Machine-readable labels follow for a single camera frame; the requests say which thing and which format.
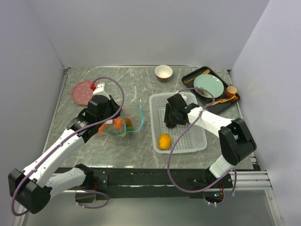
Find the light green plate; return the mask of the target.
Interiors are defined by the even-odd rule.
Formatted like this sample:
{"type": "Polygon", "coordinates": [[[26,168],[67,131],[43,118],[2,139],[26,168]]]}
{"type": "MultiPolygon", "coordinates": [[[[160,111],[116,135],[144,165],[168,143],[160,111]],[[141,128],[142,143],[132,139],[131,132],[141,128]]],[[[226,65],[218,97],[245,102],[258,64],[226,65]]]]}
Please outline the light green plate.
{"type": "Polygon", "coordinates": [[[193,86],[209,91],[214,98],[221,96],[224,92],[224,85],[220,79],[214,75],[202,74],[195,78],[193,86]]]}

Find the clear blue-zipper zip bag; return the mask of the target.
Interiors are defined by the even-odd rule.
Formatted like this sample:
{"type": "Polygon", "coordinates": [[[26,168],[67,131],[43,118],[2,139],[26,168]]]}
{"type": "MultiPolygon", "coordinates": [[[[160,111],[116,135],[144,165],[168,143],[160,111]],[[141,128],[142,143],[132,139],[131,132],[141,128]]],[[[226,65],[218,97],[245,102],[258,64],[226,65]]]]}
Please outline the clear blue-zipper zip bag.
{"type": "MultiPolygon", "coordinates": [[[[126,133],[126,135],[129,133],[139,132],[144,124],[144,115],[143,115],[141,107],[139,105],[124,104],[122,111],[120,112],[120,116],[118,116],[118,117],[123,118],[124,128],[126,127],[125,118],[129,118],[130,121],[132,122],[133,131],[126,133]]],[[[100,135],[100,136],[113,135],[113,134],[109,133],[109,131],[113,130],[113,128],[114,128],[113,120],[114,119],[104,123],[104,124],[108,124],[107,133],[106,134],[98,134],[98,135],[100,135]]]]}

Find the wooden fork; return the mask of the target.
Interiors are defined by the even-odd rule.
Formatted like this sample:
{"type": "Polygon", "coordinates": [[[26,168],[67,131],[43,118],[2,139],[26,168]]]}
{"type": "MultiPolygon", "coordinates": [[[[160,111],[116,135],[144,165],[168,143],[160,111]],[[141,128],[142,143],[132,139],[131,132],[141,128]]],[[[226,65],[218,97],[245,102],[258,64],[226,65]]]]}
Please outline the wooden fork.
{"type": "MultiPolygon", "coordinates": [[[[199,75],[203,75],[203,74],[209,74],[210,73],[210,71],[211,70],[209,70],[209,69],[207,69],[207,70],[205,70],[204,72],[202,72],[201,74],[199,74],[199,75]]],[[[190,79],[187,79],[187,80],[185,80],[183,83],[184,84],[188,84],[188,83],[190,83],[191,81],[193,81],[193,80],[195,80],[199,75],[195,75],[194,77],[192,77],[192,78],[190,78],[190,79]]]]}

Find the yellow orange persimmon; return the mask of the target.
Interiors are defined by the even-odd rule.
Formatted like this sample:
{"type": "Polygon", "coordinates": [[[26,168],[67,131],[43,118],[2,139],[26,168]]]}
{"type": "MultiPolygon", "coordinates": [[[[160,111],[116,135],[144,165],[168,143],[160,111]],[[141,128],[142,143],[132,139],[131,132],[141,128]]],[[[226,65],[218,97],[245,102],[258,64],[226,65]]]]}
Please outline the yellow orange persimmon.
{"type": "Polygon", "coordinates": [[[171,143],[172,139],[167,133],[162,134],[158,140],[158,145],[161,150],[168,150],[171,143]]]}

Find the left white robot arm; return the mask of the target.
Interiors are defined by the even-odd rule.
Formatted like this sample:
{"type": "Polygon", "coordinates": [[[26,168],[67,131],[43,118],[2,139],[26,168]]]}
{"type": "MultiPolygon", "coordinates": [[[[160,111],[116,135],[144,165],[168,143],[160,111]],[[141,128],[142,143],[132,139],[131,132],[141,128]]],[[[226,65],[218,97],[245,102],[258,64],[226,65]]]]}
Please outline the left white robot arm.
{"type": "Polygon", "coordinates": [[[72,168],[58,179],[53,173],[74,151],[94,136],[106,121],[117,118],[122,107],[112,96],[93,96],[87,107],[71,120],[63,134],[43,155],[23,170],[13,169],[8,175],[13,215],[22,215],[15,211],[15,202],[24,206],[26,212],[36,214],[51,198],[69,188],[90,188],[94,182],[93,173],[84,165],[72,168]]]}

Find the white plastic basket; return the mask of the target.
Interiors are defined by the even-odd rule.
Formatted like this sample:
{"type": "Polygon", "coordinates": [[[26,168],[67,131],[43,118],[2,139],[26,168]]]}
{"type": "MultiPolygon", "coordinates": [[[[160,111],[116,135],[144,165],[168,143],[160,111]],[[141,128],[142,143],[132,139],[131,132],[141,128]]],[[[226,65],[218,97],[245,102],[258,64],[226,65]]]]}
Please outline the white plastic basket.
{"type": "MultiPolygon", "coordinates": [[[[152,132],[152,141],[154,150],[157,153],[169,154],[171,147],[177,138],[188,128],[188,125],[178,125],[173,129],[166,127],[164,123],[167,99],[173,96],[174,93],[160,93],[151,95],[149,98],[150,106],[150,123],[152,132]],[[162,150],[158,141],[162,134],[167,133],[172,140],[170,147],[167,150],[162,150]]],[[[176,153],[193,153],[202,151],[207,148],[207,138],[205,130],[197,125],[194,125],[187,131],[177,142],[173,154],[176,153]]]]}

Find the wooden spoon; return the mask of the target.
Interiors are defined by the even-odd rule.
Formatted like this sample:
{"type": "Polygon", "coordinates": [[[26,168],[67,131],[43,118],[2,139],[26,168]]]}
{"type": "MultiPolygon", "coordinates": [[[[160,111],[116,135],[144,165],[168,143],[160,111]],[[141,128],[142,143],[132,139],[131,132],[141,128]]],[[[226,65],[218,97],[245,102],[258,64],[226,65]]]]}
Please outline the wooden spoon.
{"type": "Polygon", "coordinates": [[[206,104],[206,105],[217,105],[217,104],[223,104],[223,103],[226,103],[226,102],[237,102],[240,100],[240,97],[234,95],[232,97],[227,97],[227,98],[224,98],[224,99],[214,99],[214,103],[212,104],[212,101],[213,99],[208,99],[209,103],[206,104]]]}

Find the orange small cup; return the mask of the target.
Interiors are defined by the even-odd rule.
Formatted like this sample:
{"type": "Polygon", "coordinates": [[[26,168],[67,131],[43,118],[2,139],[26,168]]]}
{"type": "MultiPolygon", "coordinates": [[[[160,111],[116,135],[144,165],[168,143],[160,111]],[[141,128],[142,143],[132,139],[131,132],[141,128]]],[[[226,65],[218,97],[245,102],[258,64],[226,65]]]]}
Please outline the orange small cup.
{"type": "Polygon", "coordinates": [[[226,96],[227,97],[233,97],[237,94],[238,89],[233,86],[232,84],[230,84],[227,88],[226,88],[226,96]]]}

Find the dark purple mangosteen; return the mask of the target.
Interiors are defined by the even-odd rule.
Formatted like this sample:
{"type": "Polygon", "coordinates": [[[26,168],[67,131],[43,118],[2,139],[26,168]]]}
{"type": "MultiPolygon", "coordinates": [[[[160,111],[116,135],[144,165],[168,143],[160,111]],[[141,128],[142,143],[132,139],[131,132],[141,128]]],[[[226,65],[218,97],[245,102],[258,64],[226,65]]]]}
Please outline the dark purple mangosteen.
{"type": "Polygon", "coordinates": [[[169,128],[169,129],[173,129],[175,128],[177,125],[176,124],[172,124],[172,123],[167,123],[166,124],[166,127],[169,128]]]}

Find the pink dotted plate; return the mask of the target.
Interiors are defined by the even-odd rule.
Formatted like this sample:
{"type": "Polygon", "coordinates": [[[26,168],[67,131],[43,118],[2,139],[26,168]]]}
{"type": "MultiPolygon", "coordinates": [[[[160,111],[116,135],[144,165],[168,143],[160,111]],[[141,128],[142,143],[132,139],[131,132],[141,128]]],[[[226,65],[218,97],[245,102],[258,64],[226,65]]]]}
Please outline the pink dotted plate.
{"type": "Polygon", "coordinates": [[[93,90],[90,88],[93,80],[84,80],[76,84],[71,91],[72,100],[78,105],[88,105],[93,96],[93,90]]]}

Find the black tray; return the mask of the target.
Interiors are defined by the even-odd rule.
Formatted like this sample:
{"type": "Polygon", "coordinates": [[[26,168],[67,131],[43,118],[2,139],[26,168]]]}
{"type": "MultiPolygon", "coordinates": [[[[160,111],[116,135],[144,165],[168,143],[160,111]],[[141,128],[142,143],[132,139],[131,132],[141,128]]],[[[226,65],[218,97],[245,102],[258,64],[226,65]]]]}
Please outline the black tray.
{"type": "MultiPolygon", "coordinates": [[[[218,71],[218,70],[212,70],[210,67],[208,66],[203,66],[203,67],[200,67],[190,73],[188,73],[187,75],[183,76],[182,77],[182,83],[187,80],[187,79],[190,79],[192,77],[194,77],[195,75],[199,75],[201,74],[202,72],[204,72],[205,70],[211,70],[210,71],[210,75],[214,75],[216,76],[218,79],[220,79],[224,85],[224,92],[221,96],[219,96],[218,98],[216,99],[224,99],[224,98],[227,98],[226,96],[226,88],[231,84],[230,82],[230,76],[228,74],[228,71],[227,70],[221,70],[218,71]]],[[[192,88],[193,87],[193,81],[191,81],[190,83],[188,84],[184,84],[187,88],[192,88]]],[[[225,111],[226,109],[228,109],[229,107],[231,106],[234,106],[236,102],[226,102],[226,103],[223,103],[223,104],[217,104],[217,105],[213,105],[213,106],[210,106],[207,108],[208,111],[210,111],[211,113],[214,113],[214,114],[219,114],[223,111],[225,111]]]]}

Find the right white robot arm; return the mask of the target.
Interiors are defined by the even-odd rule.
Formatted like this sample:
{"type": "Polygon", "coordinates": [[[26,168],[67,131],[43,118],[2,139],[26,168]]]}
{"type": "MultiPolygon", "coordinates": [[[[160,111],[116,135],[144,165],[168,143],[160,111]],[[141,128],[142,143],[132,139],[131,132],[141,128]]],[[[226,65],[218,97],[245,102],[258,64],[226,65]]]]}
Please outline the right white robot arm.
{"type": "Polygon", "coordinates": [[[222,176],[256,150],[257,145],[246,122],[213,114],[203,107],[187,104],[179,93],[167,99],[164,123],[172,125],[196,125],[219,138],[221,156],[208,168],[206,182],[217,187],[222,176]]]}

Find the brown kiwi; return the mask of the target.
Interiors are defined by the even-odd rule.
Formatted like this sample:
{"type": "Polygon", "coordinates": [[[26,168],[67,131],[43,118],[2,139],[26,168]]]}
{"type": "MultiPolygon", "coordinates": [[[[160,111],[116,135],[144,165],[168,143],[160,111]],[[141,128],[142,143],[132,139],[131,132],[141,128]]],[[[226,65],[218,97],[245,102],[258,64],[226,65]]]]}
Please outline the brown kiwi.
{"type": "Polygon", "coordinates": [[[125,118],[126,127],[132,127],[132,122],[129,118],[125,118]]]}

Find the white patterned bowl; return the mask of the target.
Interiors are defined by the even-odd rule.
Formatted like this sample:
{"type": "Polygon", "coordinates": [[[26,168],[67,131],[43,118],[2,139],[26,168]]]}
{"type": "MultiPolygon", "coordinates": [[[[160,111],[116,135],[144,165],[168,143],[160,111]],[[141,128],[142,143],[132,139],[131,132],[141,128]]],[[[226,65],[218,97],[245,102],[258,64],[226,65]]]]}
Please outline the white patterned bowl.
{"type": "Polygon", "coordinates": [[[159,65],[155,68],[155,75],[159,81],[166,82],[173,75],[173,70],[168,65],[159,65]]]}

